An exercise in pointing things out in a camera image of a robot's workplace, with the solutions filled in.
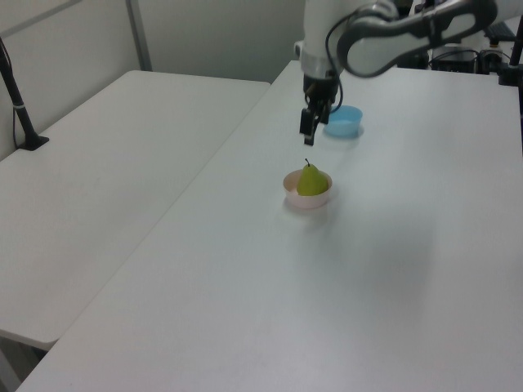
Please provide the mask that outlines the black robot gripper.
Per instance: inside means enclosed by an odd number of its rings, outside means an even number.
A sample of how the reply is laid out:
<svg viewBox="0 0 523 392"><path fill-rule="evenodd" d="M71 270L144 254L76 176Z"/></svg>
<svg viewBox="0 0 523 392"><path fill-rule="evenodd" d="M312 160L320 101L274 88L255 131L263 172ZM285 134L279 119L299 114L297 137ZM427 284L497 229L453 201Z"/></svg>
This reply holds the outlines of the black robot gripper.
<svg viewBox="0 0 523 392"><path fill-rule="evenodd" d="M327 78L313 78L305 74L303 92L307 108L301 112L299 133L305 145L313 146L317 128L314 111L320 111L320 123L328 124L331 111L337 111L342 105L342 84L340 78L333 74Z"/></svg>

